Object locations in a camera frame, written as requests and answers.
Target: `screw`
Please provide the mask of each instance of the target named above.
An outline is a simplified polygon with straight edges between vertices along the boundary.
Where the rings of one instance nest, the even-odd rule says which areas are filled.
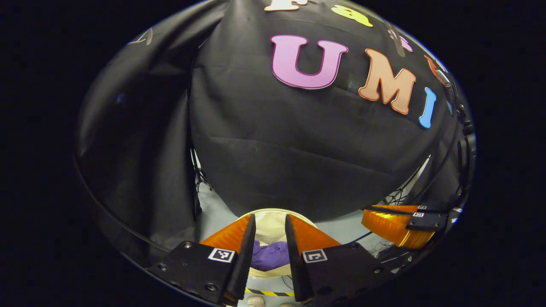
[[[218,287],[213,284],[207,284],[205,288],[211,292],[215,292],[216,290],[218,290]]]

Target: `purple object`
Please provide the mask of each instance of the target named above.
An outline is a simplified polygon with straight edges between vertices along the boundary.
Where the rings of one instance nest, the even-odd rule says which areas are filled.
[[[290,263],[288,259],[288,245],[286,242],[275,242],[267,246],[260,246],[254,241],[251,268],[260,271],[269,271]]]

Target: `letter cutout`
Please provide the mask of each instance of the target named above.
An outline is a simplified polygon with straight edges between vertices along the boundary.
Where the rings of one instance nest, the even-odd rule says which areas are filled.
[[[389,30],[390,37],[394,40],[394,33],[392,30]],[[407,39],[405,39],[403,36],[400,36],[400,43],[402,44],[402,47],[406,49],[409,52],[413,52],[413,49],[411,48],[410,44],[408,43]]]
[[[432,71],[432,73],[434,74],[434,76],[439,80],[440,77],[439,77],[438,74],[436,73],[436,70],[437,70],[438,68],[436,68],[436,65],[434,64],[434,62],[432,61],[431,58],[427,57],[426,55],[425,55],[425,57],[426,57],[426,60],[429,62],[430,70]]]
[[[316,90],[329,86],[337,76],[341,54],[349,51],[342,44],[320,40],[317,45],[324,49],[321,69],[314,75],[304,74],[298,70],[300,47],[307,44],[307,39],[293,35],[277,35],[271,38],[275,44],[273,51],[273,75],[281,82],[294,86]]]
[[[429,129],[432,124],[430,122],[430,119],[432,118],[432,111],[434,111],[434,104],[436,102],[436,94],[428,88],[425,87],[425,93],[426,93],[426,103],[425,103],[425,110],[423,111],[423,114],[421,117],[419,117],[419,123],[421,126]]]
[[[415,75],[406,68],[403,68],[394,77],[393,69],[386,56],[369,48],[366,49],[366,53],[370,57],[370,72],[368,73],[366,85],[358,89],[360,96],[371,101],[378,100],[379,93],[377,89],[379,88],[379,83],[381,83],[383,104],[389,103],[394,95],[396,95],[396,98],[391,103],[391,107],[400,114],[408,114],[410,111],[408,108],[410,104],[409,99],[411,98],[413,84],[416,81]]]
[[[360,12],[357,12],[357,11],[355,11],[353,9],[342,7],[341,5],[336,4],[332,8],[332,11],[334,11],[335,13],[337,13],[337,14],[343,16],[343,17],[347,17],[349,19],[354,19],[354,20],[362,23],[365,26],[373,27],[373,25],[370,23],[370,20],[368,19],[368,17],[364,16]]]
[[[296,2],[299,5],[306,5],[307,0],[271,0],[271,4],[264,8],[266,11],[290,11],[297,10],[300,7],[293,5]]]

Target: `yellow and black tape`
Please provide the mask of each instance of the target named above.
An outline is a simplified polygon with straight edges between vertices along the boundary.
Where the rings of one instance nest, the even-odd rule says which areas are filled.
[[[249,288],[245,288],[245,292],[261,294],[263,296],[294,296],[294,293],[270,292],[270,291],[261,291],[261,290],[255,290],[255,289],[249,289]]]

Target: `yellow letter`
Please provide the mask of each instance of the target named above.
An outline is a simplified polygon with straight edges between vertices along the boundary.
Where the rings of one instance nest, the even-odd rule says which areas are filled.
[[[354,20],[362,23],[365,26],[373,27],[373,25],[368,20],[368,17],[362,15],[361,13],[359,13],[359,12],[357,12],[355,10],[352,10],[350,8],[342,7],[341,5],[336,4],[334,6],[335,7],[332,8],[332,11],[334,11],[335,13],[337,13],[337,14],[343,16],[343,17],[347,17],[349,19],[354,19]]]
[[[265,7],[264,10],[266,11],[290,11],[290,10],[297,10],[300,7],[297,5],[292,5],[292,2],[296,2],[299,5],[305,5],[307,4],[307,0],[271,0],[271,5],[268,7]]]
[[[394,77],[393,69],[390,66],[389,59],[374,49],[366,49],[370,56],[370,72],[366,85],[358,89],[358,93],[363,98],[376,101],[379,99],[377,89],[381,83],[381,96],[383,103],[387,104],[393,100],[391,107],[398,113],[408,114],[413,84],[416,81],[415,75],[403,68],[398,75]]]

